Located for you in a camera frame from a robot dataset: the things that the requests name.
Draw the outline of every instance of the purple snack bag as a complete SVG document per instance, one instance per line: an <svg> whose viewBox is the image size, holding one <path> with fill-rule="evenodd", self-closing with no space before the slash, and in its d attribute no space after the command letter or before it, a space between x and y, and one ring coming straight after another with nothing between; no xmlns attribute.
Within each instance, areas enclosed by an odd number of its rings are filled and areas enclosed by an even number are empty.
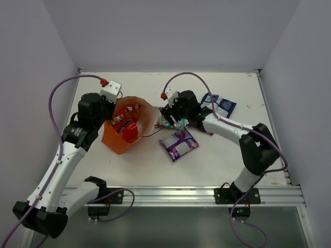
<svg viewBox="0 0 331 248"><path fill-rule="evenodd" d="M160 143L164 146L173 162L199 147L198 142L186 128L178 130L168 138L160 139Z"/></svg>

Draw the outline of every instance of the black wire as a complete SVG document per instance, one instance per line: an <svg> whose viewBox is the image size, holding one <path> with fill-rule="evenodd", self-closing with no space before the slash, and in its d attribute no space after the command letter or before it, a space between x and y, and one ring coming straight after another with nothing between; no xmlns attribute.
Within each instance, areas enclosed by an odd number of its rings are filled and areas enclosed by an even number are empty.
<svg viewBox="0 0 331 248"><path fill-rule="evenodd" d="M157 132L160 132L163 128L165 128L165 126L163 126L162 128L160 128L159 130L157 130L156 132L154 132L154 133L152 133L150 135L142 136L142 138L151 137L152 135L156 134Z"/></svg>
<svg viewBox="0 0 331 248"><path fill-rule="evenodd" d="M122 99L122 97L123 97L123 93L122 93L122 91L120 91L119 93L121 93L121 97L118 98L118 100L119 100L119 99Z"/></svg>
<svg viewBox="0 0 331 248"><path fill-rule="evenodd" d="M221 196L222 198L224 198L224 197L222 196L222 189L223 189L223 187L224 187L226 184L230 187L229 183L228 183L228 182L225 182L225 183L222 184L222 186L221 186L220 189L219 189L219 194L220 194L220 196Z"/></svg>

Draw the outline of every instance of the white enclosure wall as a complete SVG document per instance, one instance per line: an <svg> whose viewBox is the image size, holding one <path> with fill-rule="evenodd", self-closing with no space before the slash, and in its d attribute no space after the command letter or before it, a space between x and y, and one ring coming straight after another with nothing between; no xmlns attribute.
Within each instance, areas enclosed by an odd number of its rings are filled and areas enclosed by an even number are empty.
<svg viewBox="0 0 331 248"><path fill-rule="evenodd" d="M43 0L88 71L248 71L265 65L300 0Z"/></svg>
<svg viewBox="0 0 331 248"><path fill-rule="evenodd" d="M330 247L331 2L302 0L262 71L294 184L300 183L319 247Z"/></svg>
<svg viewBox="0 0 331 248"><path fill-rule="evenodd" d="M48 96L76 68L41 0L0 1L0 240L17 219L12 208L26 200L54 156L55 132ZM63 127L75 83L59 89L53 109ZM18 247L23 228L7 247Z"/></svg>

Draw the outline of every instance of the black mounting bracket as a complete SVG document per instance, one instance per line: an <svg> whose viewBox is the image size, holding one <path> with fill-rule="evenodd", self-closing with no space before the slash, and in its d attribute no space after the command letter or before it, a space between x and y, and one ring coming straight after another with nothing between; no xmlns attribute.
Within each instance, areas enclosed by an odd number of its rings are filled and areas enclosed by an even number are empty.
<svg viewBox="0 0 331 248"><path fill-rule="evenodd" d="M104 196L114 192L115 190L118 190L118 188L106 188L106 190L104 190ZM97 204L105 204L105 206L89 206L87 208L88 216L96 219L98 219L99 216L107 216L110 212L110 205L118 205L123 203L123 193L124 191L122 190L119 191L117 194L110 196L110 202L108 201L108 199L104 199L97 202Z"/></svg>
<svg viewBox="0 0 331 248"><path fill-rule="evenodd" d="M230 188L215 188L214 198L216 204L235 204L237 201L234 197L231 197ZM261 204L260 193L258 188L253 188L251 192L238 204Z"/></svg>

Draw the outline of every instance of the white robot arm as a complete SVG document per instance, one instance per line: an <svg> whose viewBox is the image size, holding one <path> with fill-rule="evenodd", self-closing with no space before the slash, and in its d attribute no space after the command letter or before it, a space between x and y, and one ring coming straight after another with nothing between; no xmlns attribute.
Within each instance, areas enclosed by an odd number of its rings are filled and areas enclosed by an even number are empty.
<svg viewBox="0 0 331 248"><path fill-rule="evenodd" d="M168 104L161 112L171 125L174 124L172 117L176 121L184 118L193 127L218 134L240 146L245 167L230 185L229 193L225 196L231 202L236 202L249 191L266 169L279 158L279 153L266 140L248 131L259 132L277 146L266 125L260 123L249 126L217 114L216 117L212 110L207 107L201 108L196 96L190 90L177 92L174 88L167 87L161 94L161 98L168 100Z"/></svg>
<svg viewBox="0 0 331 248"><path fill-rule="evenodd" d="M25 227L56 238L64 230L68 218L78 209L89 201L106 195L106 182L89 177L74 192L61 197L75 167L97 138L98 130L105 120L110 120L113 116L121 84L114 81L103 83L100 94L85 94L78 103L78 112L72 116L70 124L64 129L62 135L61 160L58 160L58 149L49 169L27 201L16 202L13 212L18 219L21 219L32 203L39 199L22 222ZM56 171L47 184L55 167ZM39 196L40 190L45 185L47 186L44 194Z"/></svg>

